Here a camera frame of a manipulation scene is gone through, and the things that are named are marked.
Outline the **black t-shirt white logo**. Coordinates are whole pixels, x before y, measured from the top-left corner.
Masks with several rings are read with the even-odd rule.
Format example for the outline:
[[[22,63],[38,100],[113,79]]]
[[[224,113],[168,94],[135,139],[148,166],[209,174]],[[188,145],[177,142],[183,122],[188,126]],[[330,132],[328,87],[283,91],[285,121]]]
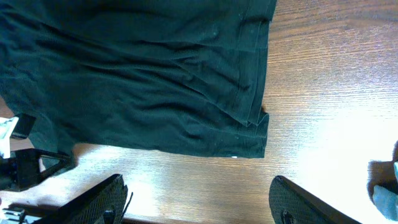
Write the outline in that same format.
[[[1,2],[1,97],[38,149],[262,158],[277,3]]]

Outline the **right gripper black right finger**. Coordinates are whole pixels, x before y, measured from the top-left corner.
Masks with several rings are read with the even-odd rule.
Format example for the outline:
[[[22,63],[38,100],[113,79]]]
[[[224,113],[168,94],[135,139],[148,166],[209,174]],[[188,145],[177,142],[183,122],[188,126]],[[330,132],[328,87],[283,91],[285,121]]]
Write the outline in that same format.
[[[277,224],[359,224],[282,175],[271,182],[269,206]]]

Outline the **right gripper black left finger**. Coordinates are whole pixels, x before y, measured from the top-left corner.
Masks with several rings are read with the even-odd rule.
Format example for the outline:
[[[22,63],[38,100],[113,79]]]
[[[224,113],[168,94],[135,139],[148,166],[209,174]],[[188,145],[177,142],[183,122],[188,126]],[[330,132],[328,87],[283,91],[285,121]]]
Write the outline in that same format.
[[[34,224],[118,224],[123,220],[127,193],[123,176],[114,174]]]

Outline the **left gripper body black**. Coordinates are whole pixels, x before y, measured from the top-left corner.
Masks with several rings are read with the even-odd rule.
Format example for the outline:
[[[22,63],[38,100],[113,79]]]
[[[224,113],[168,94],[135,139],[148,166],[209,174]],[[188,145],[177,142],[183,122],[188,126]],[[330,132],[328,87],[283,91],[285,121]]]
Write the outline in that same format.
[[[11,139],[27,139],[35,123],[35,118],[28,114],[15,116],[19,121],[10,138],[10,148]],[[41,184],[69,164],[70,157],[65,154],[34,148],[11,151],[10,158],[1,157],[1,190],[25,191]]]

